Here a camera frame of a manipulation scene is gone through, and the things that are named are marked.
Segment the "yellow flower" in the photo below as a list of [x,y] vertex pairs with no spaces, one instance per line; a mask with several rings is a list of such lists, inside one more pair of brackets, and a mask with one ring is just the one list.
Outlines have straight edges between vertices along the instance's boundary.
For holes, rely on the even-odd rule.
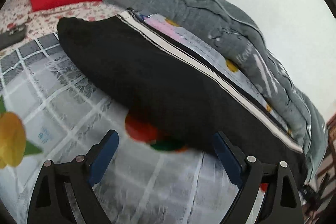
[[18,166],[26,149],[26,133],[20,118],[13,112],[0,116],[0,168]]

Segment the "blue gripper pad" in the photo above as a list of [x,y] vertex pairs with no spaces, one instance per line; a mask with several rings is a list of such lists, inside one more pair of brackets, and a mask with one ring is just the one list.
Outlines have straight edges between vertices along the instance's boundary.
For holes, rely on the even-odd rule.
[[114,132],[107,140],[105,145],[101,148],[96,159],[90,166],[90,177],[88,178],[88,183],[91,187],[99,183],[103,178],[103,175],[110,164],[110,161],[116,152],[119,145],[119,135],[117,131]]
[[241,189],[243,186],[243,181],[241,179],[241,165],[219,133],[215,133],[212,136],[212,145],[230,181]]

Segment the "fabric print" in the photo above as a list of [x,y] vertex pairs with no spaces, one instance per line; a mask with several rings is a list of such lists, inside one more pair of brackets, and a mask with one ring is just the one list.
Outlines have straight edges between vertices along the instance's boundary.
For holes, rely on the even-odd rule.
[[292,130],[291,130],[290,128],[288,129],[287,134],[288,134],[289,136],[293,137],[293,135],[292,135]]
[[30,0],[11,0],[4,5],[0,12],[0,33],[8,31],[7,26],[13,27],[14,24],[26,23],[27,35],[21,42],[8,47],[4,52],[10,54],[15,47],[20,47],[31,40],[56,32],[58,21],[62,17],[77,17],[87,21],[97,21],[115,16],[123,10],[116,5],[95,1],[65,5],[33,13]]
[[226,59],[226,65],[227,65],[227,68],[233,73],[238,71],[237,66],[231,60]]
[[26,140],[25,128],[14,112],[7,112],[0,97],[0,169],[7,165],[17,167],[24,156],[41,153],[42,150]]
[[168,18],[166,18],[165,21],[166,21],[168,24],[170,24],[170,25],[172,25],[172,26],[174,26],[174,27],[180,27],[180,25],[178,25],[177,23],[175,23],[174,21],[172,21],[172,20],[170,20],[170,19],[168,19]]
[[266,90],[267,90],[267,94],[264,94],[264,97],[266,98],[271,98],[271,89],[269,88],[269,84],[268,84],[268,80],[267,80],[267,76],[263,67],[263,64],[261,62],[261,60],[259,59],[259,57],[256,54],[253,54],[255,62],[258,66],[258,69],[261,73],[261,78],[264,80],[265,84],[266,84]]
[[97,87],[88,78],[84,78],[76,83],[75,87],[88,99],[91,98],[92,94],[97,90]]
[[240,55],[237,55],[237,60],[240,62],[240,65],[242,66],[242,64],[249,58],[249,56],[252,53],[252,45],[251,43],[247,44],[247,48],[246,50],[244,50],[244,52]]
[[187,150],[185,143],[160,132],[149,122],[141,121],[128,113],[125,119],[126,132],[131,139],[144,142],[157,151],[183,152]]
[[272,111],[272,108],[271,108],[271,106],[270,106],[269,104],[266,104],[266,110],[267,110],[268,112],[271,112],[271,111]]
[[14,22],[11,22],[7,25],[7,29],[12,29],[12,28],[15,28],[16,27],[16,23]]
[[263,62],[264,66],[265,66],[265,68],[266,68],[266,72],[267,72],[269,78],[271,79],[271,82],[272,82],[272,84],[273,84],[273,88],[274,88],[275,93],[278,93],[278,87],[277,87],[277,85],[275,84],[275,82],[274,82],[274,80],[273,80],[273,78],[274,78],[273,75],[272,75],[271,72],[269,71],[269,69],[268,69],[268,67],[267,67],[267,65],[266,65],[266,63],[265,63],[265,61],[264,61],[264,59],[261,57],[260,53],[259,53],[258,51],[257,51],[257,53],[258,53],[258,55],[259,55],[259,57],[260,57],[260,60]]

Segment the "bed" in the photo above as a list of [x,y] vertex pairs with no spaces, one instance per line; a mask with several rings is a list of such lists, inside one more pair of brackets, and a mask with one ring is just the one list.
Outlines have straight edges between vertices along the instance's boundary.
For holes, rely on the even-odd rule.
[[[24,40],[0,52],[1,94],[6,109],[23,120],[26,138],[43,150],[0,171],[0,199],[18,224],[26,223],[43,162],[84,155],[109,129],[121,144],[94,192],[112,223],[219,223],[238,192],[218,159],[192,149],[163,153],[130,138],[128,110],[95,87],[60,47],[60,18],[98,21],[122,11],[90,2],[33,13],[29,0],[7,0],[1,9],[0,32],[27,25]],[[68,196],[83,223],[71,188]],[[260,190],[248,223],[256,220],[263,196]]]

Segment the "dark object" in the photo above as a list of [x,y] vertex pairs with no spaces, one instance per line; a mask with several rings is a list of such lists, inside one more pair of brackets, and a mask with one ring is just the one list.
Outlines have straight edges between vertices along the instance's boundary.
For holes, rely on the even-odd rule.
[[332,197],[327,207],[317,220],[316,224],[330,224],[335,223],[336,219],[336,195]]
[[[256,106],[260,104],[257,100],[188,47],[138,24],[125,23],[121,16],[97,22],[63,18],[57,29],[59,42],[73,63],[134,117],[212,154],[211,135],[223,131],[233,145],[264,163],[285,160],[296,185],[304,184],[307,170],[302,153],[287,147],[231,93],[195,69],[196,63],[190,65],[165,50],[174,47],[174,54],[181,58],[192,56],[197,65],[212,70]],[[160,42],[164,50],[157,44],[159,37],[165,40]],[[266,111],[261,105],[258,108]]]
[[310,185],[305,185],[301,189],[303,198],[310,204],[310,207],[306,212],[307,215],[312,211],[317,211],[318,208],[322,205],[323,201],[321,200],[321,197],[323,195],[326,186],[328,185],[329,179],[330,174],[326,173],[325,177],[321,182],[320,189],[318,192],[315,192],[315,190]]
[[[75,224],[64,182],[73,187],[79,209],[87,224],[111,224],[101,208],[92,186],[99,183],[118,146],[118,134],[110,130],[98,145],[92,146],[86,156],[79,155],[72,162],[55,165],[47,160],[35,184],[28,212],[28,224]],[[233,160],[234,168],[226,169],[230,179],[241,177],[244,185],[220,224],[244,224],[255,202],[261,182],[274,187],[272,211],[263,216],[263,208],[256,223],[303,224],[301,204],[293,175],[284,161],[267,165],[244,154],[233,146],[222,133],[213,135],[213,144],[223,166]],[[221,155],[231,155],[224,159]]]
[[0,34],[0,51],[22,41],[26,36],[26,25],[18,25],[11,30]]
[[70,182],[87,224],[110,224],[92,186],[99,183],[119,144],[116,131],[109,130],[99,144],[73,161],[54,164],[45,161],[31,197],[28,224],[74,224],[65,182]]
[[[240,174],[243,185],[233,201],[230,209],[220,224],[246,223],[258,194],[260,183],[268,183],[261,210],[256,224],[303,224],[303,214],[299,193],[293,175],[285,161],[277,165],[261,163],[253,156],[243,159],[243,152],[233,146],[222,132],[213,135],[213,145],[223,164],[227,175],[236,179]],[[232,155],[236,158],[232,167]]]

